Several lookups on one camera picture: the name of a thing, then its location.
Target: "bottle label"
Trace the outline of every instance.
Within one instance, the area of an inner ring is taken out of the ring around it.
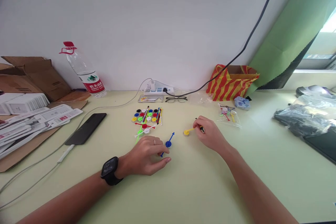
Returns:
[[[87,75],[78,75],[78,77],[90,93],[99,93],[105,89],[96,72]]]

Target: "charging cable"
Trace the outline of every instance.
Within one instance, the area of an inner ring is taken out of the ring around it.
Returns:
[[[209,81],[207,81],[206,83],[204,83],[204,85],[203,86],[201,86],[199,89],[197,89],[197,90],[194,90],[194,91],[191,91],[191,92],[189,92],[189,93],[186,93],[186,94],[182,94],[182,95],[173,95],[173,94],[169,94],[167,91],[165,91],[165,93],[166,94],[168,94],[168,95],[170,95],[170,96],[173,96],[173,97],[181,97],[181,96],[186,96],[186,95],[190,95],[190,94],[192,94],[192,93],[195,93],[195,92],[197,92],[197,91],[200,91],[202,88],[204,88],[205,87],[205,85],[207,85],[208,83],[210,83],[211,81],[213,81],[214,79],[216,79],[219,75],[220,75],[220,73],[221,72],[223,72],[229,65],[231,65],[231,63],[233,62],[233,61],[235,61],[244,51],[245,51],[245,49],[246,49],[246,47],[247,47],[247,45],[248,45],[248,43],[249,43],[249,41],[250,41],[250,39],[251,39],[251,37],[252,37],[252,35],[253,35],[253,33],[254,33],[254,31],[256,30],[256,28],[258,27],[258,25],[259,25],[259,23],[260,23],[260,21],[261,21],[261,19],[262,19],[262,17],[263,17],[263,15],[264,15],[264,13],[265,13],[265,10],[266,10],[266,7],[267,7],[267,5],[268,5],[268,3],[269,3],[269,1],[270,0],[266,0],[266,2],[265,2],[265,5],[264,5],[264,7],[263,7],[263,10],[262,10],[262,12],[261,12],[261,14],[260,14],[260,16],[259,16],[259,18],[258,18],[258,20],[257,20],[257,23],[255,24],[255,26],[253,27],[253,29],[252,29],[252,31],[251,31],[251,33],[250,33],[250,35],[249,35],[249,37],[248,37],[248,39],[246,40],[246,42],[245,42],[245,44],[244,44],[244,47],[243,47],[243,49],[240,51],[240,53],[238,53],[237,54],[237,56],[236,57],[234,57],[215,77],[213,77],[212,79],[210,79]]]
[[[25,172],[26,170],[32,168],[33,166],[37,165],[38,163],[42,162],[43,160],[47,159],[48,157],[50,157],[52,154],[54,154],[56,151],[58,151],[64,144],[66,141],[68,141],[68,139],[70,139],[70,137],[72,137],[72,135],[79,129],[79,127],[81,126],[82,122],[84,121],[84,119],[86,118],[86,116],[88,114],[90,114],[92,111],[96,110],[96,109],[100,109],[100,108],[114,108],[114,107],[121,107],[124,106],[128,103],[130,103],[131,101],[134,100],[134,98],[138,95],[142,84],[147,81],[147,80],[152,80],[151,78],[147,78],[145,79],[139,86],[139,89],[137,91],[137,93],[135,94],[135,96],[129,100],[128,102],[122,104],[122,105],[117,105],[117,106],[106,106],[106,107],[97,107],[94,108],[92,110],[90,110],[89,112],[87,112],[85,114],[85,116],[82,118],[82,120],[79,122],[79,125],[77,126],[77,128],[74,130],[74,132],[59,146],[57,147],[53,152],[51,152],[49,155],[45,156],[44,158],[42,158],[41,160],[37,161],[36,163],[28,166],[27,168],[23,169],[22,171],[20,171],[19,173],[17,173],[16,175],[14,175],[9,181],[7,181],[6,184],[3,185],[3,187],[0,189],[0,194],[6,189],[6,187],[13,181],[15,180],[20,174],[22,174],[23,172]],[[19,196],[17,196],[15,199],[11,200],[10,202],[6,203],[5,205],[0,206],[0,209],[4,208],[5,206],[9,205],[10,203],[14,202],[15,200],[17,200],[18,198],[20,198],[22,195],[24,195],[25,193],[27,193],[30,189],[32,189],[35,185],[37,185],[42,179],[44,179],[49,173],[51,173],[62,161],[63,159],[69,154],[69,152],[73,149],[74,145],[70,145],[69,148],[63,153],[63,155],[60,157],[60,159],[57,161],[56,165],[50,170],[48,171],[43,177],[41,177],[35,184],[33,184],[30,188],[28,188],[25,192],[23,192],[22,194],[20,194]]]

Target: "red and yellow striped bag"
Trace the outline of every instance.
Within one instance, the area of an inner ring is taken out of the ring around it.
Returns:
[[[211,79],[224,67],[216,65]],[[244,97],[251,83],[258,78],[259,74],[252,67],[230,65],[208,84],[206,92],[213,94],[214,101],[234,100],[237,96]]]

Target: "smartwatch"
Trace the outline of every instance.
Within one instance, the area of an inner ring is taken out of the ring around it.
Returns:
[[[105,179],[106,183],[110,186],[118,184],[122,179],[115,177],[114,173],[118,168],[118,158],[113,157],[110,160],[106,161],[103,165],[100,177]]]

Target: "windowsill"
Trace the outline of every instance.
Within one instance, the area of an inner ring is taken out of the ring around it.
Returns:
[[[336,70],[326,70],[326,69],[322,69],[322,70],[317,70],[317,69],[295,69],[294,73],[301,73],[301,74],[336,74]]]
[[[332,89],[336,86],[335,70],[296,69],[282,88],[295,90],[300,86],[319,85]]]

